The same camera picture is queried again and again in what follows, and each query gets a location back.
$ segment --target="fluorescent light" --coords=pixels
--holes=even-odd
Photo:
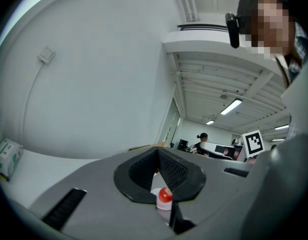
[[[222,115],[225,115],[227,114],[228,112],[230,112],[231,110],[233,110],[234,108],[236,108],[239,104],[242,103],[242,100],[241,99],[238,99],[236,98],[231,104],[229,104],[229,106],[227,108],[225,108],[221,114]]]
[[[275,130],[281,130],[281,129],[285,129],[285,128],[288,128],[289,125],[282,125],[282,126],[279,126],[279,127],[275,127]]]

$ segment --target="gray surface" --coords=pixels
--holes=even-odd
[[[146,150],[118,154],[84,165],[43,193],[30,211],[41,218],[69,190],[78,188],[86,190],[87,194],[61,230],[63,233],[84,240],[159,240],[174,236],[154,204],[131,202],[114,184],[116,167]]]
[[[244,178],[223,172],[232,167],[248,171],[246,163],[205,158],[166,148],[174,154],[202,167],[206,184],[193,201],[180,203],[182,214],[198,224],[220,209],[243,183]],[[144,148],[89,163],[52,186],[31,206],[30,210],[42,218],[72,188],[87,191],[65,224],[62,232],[79,239],[164,239],[174,236],[166,226],[155,205],[131,202],[123,196],[113,181],[116,167],[122,162],[148,150]],[[153,187],[164,187],[161,176],[153,180]]]
[[[27,229],[35,234],[35,238],[39,237],[42,240],[74,240],[72,237],[62,234],[52,227],[46,225],[44,222],[30,213],[29,210],[22,206],[20,203],[13,200],[9,201],[12,209],[18,215],[18,218],[27,227]]]
[[[205,240],[207,236],[209,240],[240,239],[243,221],[267,171],[269,155],[270,151],[267,151],[258,156],[243,184],[232,193],[231,198],[223,206],[219,206],[212,216],[206,216],[199,225],[179,235],[177,239],[192,239],[193,236],[195,240]]]
[[[281,96],[299,134],[308,134],[308,60]]]
[[[198,164],[206,174],[206,183],[198,196],[191,201],[180,202],[183,216],[198,224],[225,205],[244,183],[245,178],[224,172],[226,168],[249,171],[251,166],[236,162],[208,158],[202,155],[175,150],[176,155]]]

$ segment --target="vent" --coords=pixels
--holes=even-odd
[[[46,215],[43,222],[56,230],[60,230],[87,192],[73,188],[56,206]]]
[[[185,25],[178,25],[179,31],[185,30],[213,30],[213,31],[222,31],[228,32],[226,26],[222,25],[213,25],[213,24],[185,24]]]

